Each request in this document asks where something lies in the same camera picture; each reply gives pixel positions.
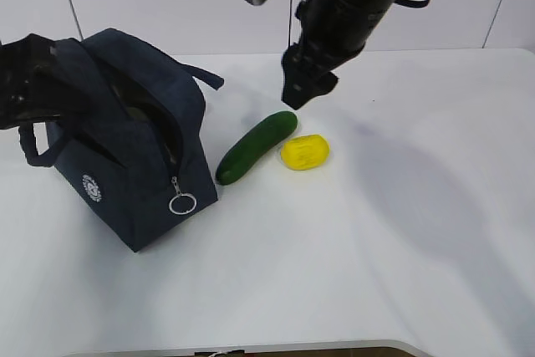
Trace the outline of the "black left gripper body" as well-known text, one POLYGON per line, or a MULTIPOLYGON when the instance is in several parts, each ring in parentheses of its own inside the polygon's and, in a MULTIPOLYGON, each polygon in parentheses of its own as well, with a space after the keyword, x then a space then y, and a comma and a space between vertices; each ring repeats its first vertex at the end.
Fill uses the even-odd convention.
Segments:
POLYGON ((1 45, 1 128, 59 117, 49 93, 55 62, 55 42, 31 33, 1 45))

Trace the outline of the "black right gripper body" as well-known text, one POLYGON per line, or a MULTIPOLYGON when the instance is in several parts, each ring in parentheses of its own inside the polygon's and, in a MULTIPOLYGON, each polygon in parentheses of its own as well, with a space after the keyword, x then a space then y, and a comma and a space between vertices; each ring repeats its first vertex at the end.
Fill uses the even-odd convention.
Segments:
POLYGON ((296 11, 302 34, 298 65, 321 77, 355 58, 376 27, 376 15, 343 0, 301 0, 296 11))

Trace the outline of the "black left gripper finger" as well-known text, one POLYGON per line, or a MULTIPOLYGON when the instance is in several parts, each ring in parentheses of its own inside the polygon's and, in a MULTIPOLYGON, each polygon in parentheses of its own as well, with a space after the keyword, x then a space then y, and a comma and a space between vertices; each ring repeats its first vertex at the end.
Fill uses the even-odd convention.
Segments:
POLYGON ((33 123, 83 116, 90 112, 90 98, 80 89, 52 76, 33 79, 33 123))

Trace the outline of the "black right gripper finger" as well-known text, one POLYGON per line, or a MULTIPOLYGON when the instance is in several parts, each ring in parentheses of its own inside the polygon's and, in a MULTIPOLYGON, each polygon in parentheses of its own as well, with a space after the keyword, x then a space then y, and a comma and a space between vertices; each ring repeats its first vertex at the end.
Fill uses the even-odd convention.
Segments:
POLYGON ((294 60, 298 46, 290 46, 282 58, 283 92, 282 102, 292 109, 300 109, 310 100, 320 96, 316 83, 300 68, 294 60))
POLYGON ((339 78, 334 73, 326 73, 315 81, 313 92, 314 96, 319 97, 330 94, 334 90, 338 82, 339 78))

